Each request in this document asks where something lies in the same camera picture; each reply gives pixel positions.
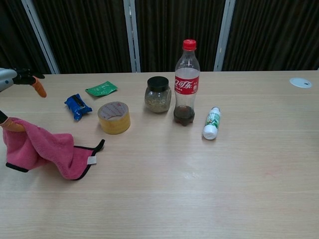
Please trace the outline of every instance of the jar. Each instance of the jar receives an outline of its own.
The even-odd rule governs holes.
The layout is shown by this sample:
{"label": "jar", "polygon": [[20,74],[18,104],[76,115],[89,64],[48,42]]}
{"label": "jar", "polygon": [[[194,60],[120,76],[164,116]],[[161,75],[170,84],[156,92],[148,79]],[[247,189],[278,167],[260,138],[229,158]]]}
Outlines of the jar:
{"label": "jar", "polygon": [[168,111],[171,100],[171,90],[168,79],[163,76],[154,76],[148,79],[145,91],[145,105],[154,113]]}

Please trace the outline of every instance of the bottle label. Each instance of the bottle label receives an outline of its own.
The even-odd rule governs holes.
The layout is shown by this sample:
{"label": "bottle label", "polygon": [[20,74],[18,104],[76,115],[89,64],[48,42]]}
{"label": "bottle label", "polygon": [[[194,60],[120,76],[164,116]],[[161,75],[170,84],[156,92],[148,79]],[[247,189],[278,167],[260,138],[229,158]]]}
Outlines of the bottle label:
{"label": "bottle label", "polygon": [[220,115],[217,113],[209,113],[206,120],[206,125],[213,125],[217,129],[219,127]]}
{"label": "bottle label", "polygon": [[198,90],[199,76],[194,79],[182,79],[175,76],[175,91],[182,95],[195,94]]}

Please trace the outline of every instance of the small white bottle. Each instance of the small white bottle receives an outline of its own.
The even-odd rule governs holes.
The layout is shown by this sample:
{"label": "small white bottle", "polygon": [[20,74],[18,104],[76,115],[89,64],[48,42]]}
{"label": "small white bottle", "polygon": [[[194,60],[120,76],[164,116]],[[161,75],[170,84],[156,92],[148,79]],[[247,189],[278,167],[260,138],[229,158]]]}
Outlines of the small white bottle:
{"label": "small white bottle", "polygon": [[219,107],[213,107],[209,112],[203,130],[203,136],[206,139],[212,140],[217,137],[220,115]]}

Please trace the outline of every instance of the green packet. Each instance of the green packet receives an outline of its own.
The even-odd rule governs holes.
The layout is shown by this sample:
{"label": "green packet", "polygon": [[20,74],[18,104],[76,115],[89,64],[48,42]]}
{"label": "green packet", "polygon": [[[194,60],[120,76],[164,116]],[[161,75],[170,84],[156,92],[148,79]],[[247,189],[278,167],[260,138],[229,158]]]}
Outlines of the green packet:
{"label": "green packet", "polygon": [[107,96],[108,94],[116,91],[117,87],[111,82],[107,81],[98,86],[85,89],[85,91],[93,96]]}

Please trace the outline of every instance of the black jar lid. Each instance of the black jar lid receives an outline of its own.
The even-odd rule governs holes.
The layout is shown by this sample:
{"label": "black jar lid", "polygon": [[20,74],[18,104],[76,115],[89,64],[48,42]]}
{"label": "black jar lid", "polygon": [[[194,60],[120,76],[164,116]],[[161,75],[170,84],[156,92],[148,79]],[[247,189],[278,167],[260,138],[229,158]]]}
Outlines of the black jar lid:
{"label": "black jar lid", "polygon": [[148,88],[150,91],[163,92],[168,89],[168,78],[153,76],[148,79]]}

